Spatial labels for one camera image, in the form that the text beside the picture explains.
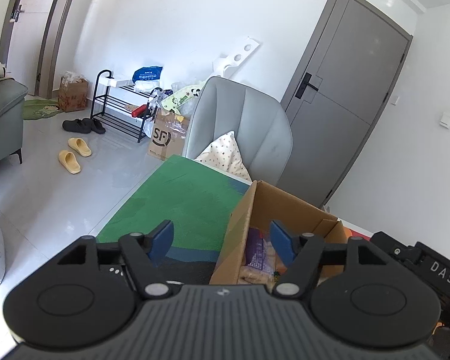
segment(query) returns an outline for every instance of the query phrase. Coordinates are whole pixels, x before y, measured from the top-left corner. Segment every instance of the chair backrest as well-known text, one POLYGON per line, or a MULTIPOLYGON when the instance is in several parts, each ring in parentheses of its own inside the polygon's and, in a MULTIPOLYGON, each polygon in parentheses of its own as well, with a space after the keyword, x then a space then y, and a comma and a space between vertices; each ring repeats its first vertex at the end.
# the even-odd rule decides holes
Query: chair backrest
POLYGON ((210 78, 190 120, 183 156, 197 158, 229 131, 235 132, 251 178, 275 185, 292 152, 292 132, 280 103, 246 85, 210 78))

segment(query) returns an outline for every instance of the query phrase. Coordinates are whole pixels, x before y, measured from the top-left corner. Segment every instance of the shoe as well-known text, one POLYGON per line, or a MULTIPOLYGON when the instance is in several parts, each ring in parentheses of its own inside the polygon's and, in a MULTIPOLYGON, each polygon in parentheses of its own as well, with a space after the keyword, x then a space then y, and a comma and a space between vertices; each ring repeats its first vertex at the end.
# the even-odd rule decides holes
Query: shoe
POLYGON ((68 150, 62 150, 58 153, 58 160, 70 173, 75 174, 81 171, 79 163, 75 158, 75 154, 68 150))
POLYGON ((87 142, 85 142, 82 138, 70 138, 68 140, 68 145, 73 149, 78 151, 78 153, 82 157, 88 157, 92 155, 92 151, 87 145, 87 142))
POLYGON ((82 134, 89 134, 92 130, 92 126, 84 123, 83 120, 80 119, 64 120, 62 123, 62 127, 65 131, 79 132, 82 134))
POLYGON ((102 126, 102 123, 95 118, 90 119, 89 117, 85 117, 83 119, 83 123, 90 126, 91 130, 97 134, 104 134, 106 132, 105 128, 102 126))

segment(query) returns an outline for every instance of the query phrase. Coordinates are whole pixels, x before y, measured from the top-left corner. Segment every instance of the yellow slipper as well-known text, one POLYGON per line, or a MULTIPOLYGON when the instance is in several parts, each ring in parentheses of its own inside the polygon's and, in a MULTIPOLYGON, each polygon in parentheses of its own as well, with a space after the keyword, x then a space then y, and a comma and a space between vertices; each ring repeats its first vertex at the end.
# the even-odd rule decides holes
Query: yellow slipper
POLYGON ((72 174, 78 173, 82 170, 80 168, 80 164, 75 158, 75 154, 73 154, 71 151, 62 150, 60 153, 58 153, 58 160, 72 174))
POLYGON ((70 138, 68 140, 68 145, 73 149, 79 152, 82 157, 88 157, 92 155, 92 151, 87 146, 87 142, 85 142, 82 138, 70 138))

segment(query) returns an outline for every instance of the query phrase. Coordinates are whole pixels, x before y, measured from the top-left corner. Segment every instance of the tiled floor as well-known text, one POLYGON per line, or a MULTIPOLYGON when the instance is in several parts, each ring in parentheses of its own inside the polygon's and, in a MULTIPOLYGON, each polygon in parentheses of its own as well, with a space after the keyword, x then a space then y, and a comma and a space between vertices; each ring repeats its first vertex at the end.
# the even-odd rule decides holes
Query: tiled floor
POLYGON ((146 154, 148 140, 108 128, 104 135, 69 133, 63 120, 89 111, 25 121, 23 164, 18 156, 0 161, 0 227, 7 271, 0 285, 0 358, 14 342, 3 321, 5 295, 50 257, 82 235, 97 235, 133 192, 159 167, 146 154), (93 154, 77 160, 82 171, 68 173, 58 161, 68 138, 82 137, 93 154))

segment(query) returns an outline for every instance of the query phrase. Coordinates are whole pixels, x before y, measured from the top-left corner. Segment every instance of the shoe rack shelf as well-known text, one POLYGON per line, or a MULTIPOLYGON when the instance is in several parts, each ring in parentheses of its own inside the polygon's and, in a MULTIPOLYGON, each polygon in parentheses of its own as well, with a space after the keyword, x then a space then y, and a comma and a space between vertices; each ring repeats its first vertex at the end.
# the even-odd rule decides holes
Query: shoe rack shelf
POLYGON ((155 115, 157 113, 157 109, 158 109, 158 107, 155 107, 154 109, 152 107, 150 107, 150 99, 152 98, 151 93, 135 92, 133 85, 127 85, 127 86, 120 87, 120 89, 135 93, 137 96, 141 96, 141 97, 144 97, 147 99, 147 101, 146 101, 147 110, 138 117, 138 119, 142 120, 141 127, 138 127, 133 123, 122 120, 121 118, 111 114, 110 112, 107 112, 107 108, 109 108, 109 109, 114 109, 114 110, 120 111, 121 113, 123 113, 125 115, 130 115, 130 117, 132 117, 131 116, 132 111, 128 110, 127 106, 128 105, 135 106, 135 104, 128 103, 125 100, 119 99, 118 97, 111 96, 110 95, 110 86, 106 87, 104 94, 97 96, 98 81, 99 81, 101 75, 104 73, 108 73, 108 76, 106 76, 106 78, 109 78, 109 79, 113 78, 112 72, 110 70, 102 70, 100 73, 98 73, 97 81, 95 83, 94 98, 91 102, 90 119, 96 118, 99 121, 101 121, 102 123, 136 138, 137 142, 140 143, 140 141, 143 138, 145 138, 145 132, 143 130, 145 120, 148 120, 148 119, 154 120, 155 115), (101 110, 99 112, 94 113, 96 108, 101 109, 101 110))

